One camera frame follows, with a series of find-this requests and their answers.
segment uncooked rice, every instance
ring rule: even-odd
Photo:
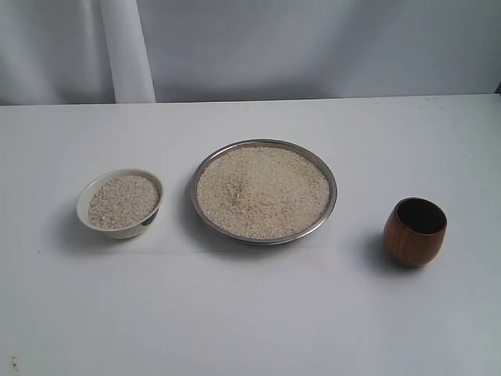
[[[120,229],[147,217],[159,200],[157,187],[148,179],[120,176],[96,192],[89,204],[88,220],[101,229]]]
[[[241,237],[276,239],[317,221],[329,200],[329,183],[293,151],[242,147],[206,167],[196,195],[216,226]]]

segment wooden cup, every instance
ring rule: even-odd
[[[384,227],[386,251],[405,266],[429,263],[440,251],[447,227],[444,212],[422,198],[400,201]]]

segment cup rim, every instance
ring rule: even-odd
[[[400,219],[400,215],[398,215],[398,208],[400,208],[400,205],[403,204],[404,202],[407,202],[407,201],[410,201],[410,200],[418,200],[418,201],[424,201],[428,204],[431,204],[432,206],[436,207],[440,213],[443,215],[444,217],[444,226],[442,226],[440,228],[439,231],[435,231],[433,233],[420,233],[419,231],[415,231],[413,230],[410,226],[408,226],[407,224],[405,224],[401,219]],[[422,198],[422,197],[407,197],[407,198],[404,198],[402,200],[400,200],[396,205],[395,205],[395,208],[393,209],[394,213],[395,213],[395,218],[397,219],[398,223],[400,223],[402,226],[405,227],[405,229],[411,233],[415,233],[417,235],[420,235],[422,237],[433,237],[433,236],[436,236],[440,233],[443,233],[445,232],[445,229],[447,228],[447,215],[445,215],[444,211],[438,206],[436,205],[434,202],[430,201],[430,200],[427,200],[426,198]]]

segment white curtain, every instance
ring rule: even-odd
[[[494,92],[498,0],[0,0],[0,104]]]

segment stainless steel plate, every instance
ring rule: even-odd
[[[202,211],[198,203],[198,199],[196,198],[196,187],[198,185],[199,178],[205,171],[205,168],[212,161],[218,159],[223,154],[228,153],[230,150],[239,149],[241,147],[258,147],[258,146],[276,147],[279,149],[291,150],[301,155],[302,157],[305,157],[310,162],[312,162],[326,177],[330,189],[329,201],[327,201],[326,210],[323,212],[320,218],[307,229],[304,229],[299,233],[294,233],[288,237],[279,237],[276,239],[253,239],[249,237],[239,237],[238,235],[229,233],[228,231],[222,229],[221,227],[216,226]],[[336,180],[334,179],[334,176],[330,171],[329,167],[327,167],[327,165],[320,158],[314,155],[311,151],[306,150],[305,148],[300,147],[298,145],[294,145],[293,143],[287,143],[285,141],[277,141],[274,139],[249,139],[247,141],[240,141],[238,143],[232,143],[231,145],[225,146],[219,149],[218,151],[215,151],[207,158],[205,158],[205,160],[200,164],[198,169],[195,171],[195,175],[192,178],[191,199],[196,212],[202,218],[202,220],[206,222],[206,224],[208,224],[214,230],[221,233],[222,235],[225,235],[227,237],[232,238],[233,240],[237,240],[242,243],[257,244],[257,245],[272,245],[272,244],[287,243],[289,241],[299,239],[300,237],[304,237],[309,233],[312,233],[313,231],[318,229],[327,220],[327,218],[329,218],[330,213],[332,213],[332,210],[334,209],[334,205],[336,204],[336,199],[337,199],[337,185],[336,185]]]

